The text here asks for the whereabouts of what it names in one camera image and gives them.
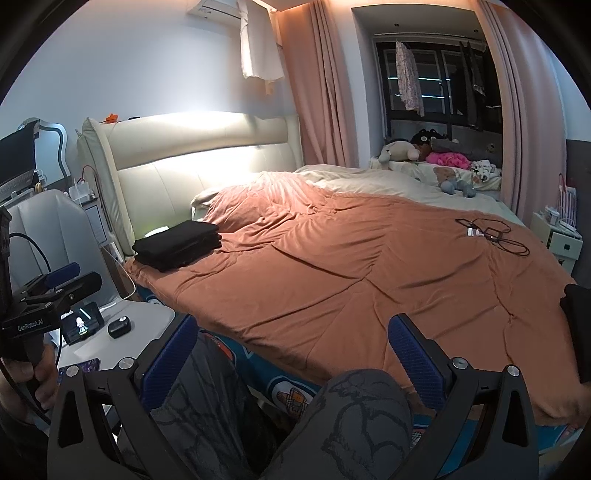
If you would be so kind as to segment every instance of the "air conditioner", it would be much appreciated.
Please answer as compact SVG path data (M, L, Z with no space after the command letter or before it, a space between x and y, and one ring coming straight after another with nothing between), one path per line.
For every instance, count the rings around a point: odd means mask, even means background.
M227 3L218 0L201 0L190 8L188 13L230 27L240 27L240 11L236 0L228 0Z

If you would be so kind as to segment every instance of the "cream leather headboard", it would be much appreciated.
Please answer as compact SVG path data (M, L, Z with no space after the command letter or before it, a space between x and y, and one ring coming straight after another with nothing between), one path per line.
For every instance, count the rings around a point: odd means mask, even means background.
M126 255L135 239L190 219L190 202L202 190L303 166L297 115L186 112L116 124L87 118L78 136L79 160L98 172L109 228Z

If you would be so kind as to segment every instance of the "blue gripper pad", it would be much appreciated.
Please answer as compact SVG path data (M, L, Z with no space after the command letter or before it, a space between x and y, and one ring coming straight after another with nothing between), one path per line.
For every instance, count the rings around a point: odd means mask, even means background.
M58 270L48 273L45 277L45 287L56 288L67 281L73 280L78 275L80 275L80 265L76 262L72 262L65 267L61 267Z
M425 340L420 332L418 335L422 337L420 340ZM399 315L390 319L388 341L423 404L427 408L440 411L446 401L445 379L419 339Z
M187 315L145 373L139 399L147 412L162 406L197 342L198 333L195 317Z

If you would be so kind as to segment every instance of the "drawer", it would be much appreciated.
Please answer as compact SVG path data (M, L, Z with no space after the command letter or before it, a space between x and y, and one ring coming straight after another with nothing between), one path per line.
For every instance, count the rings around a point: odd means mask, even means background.
M581 254L582 247L583 242L581 240L555 232L552 234L552 240L548 249L554 255L577 260Z

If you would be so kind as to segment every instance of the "white chair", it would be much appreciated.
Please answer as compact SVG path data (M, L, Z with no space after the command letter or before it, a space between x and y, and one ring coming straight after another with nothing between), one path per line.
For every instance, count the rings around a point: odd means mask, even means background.
M52 270L76 262L80 265L80 275L95 271L101 276L101 289L82 303L95 301L99 307L113 304L102 312L105 324L123 315L132 323L131 332L118 339L111 338L103 327L83 342L65 346L59 366L99 358L101 369L112 368L123 357L137 357L148 342L160 337L174 318L174 311L168 307L121 300L86 212L62 192L40 193L17 203L9 212L11 233L24 233L34 240ZM47 272L42 256L19 237L11 238L9 267L13 291Z

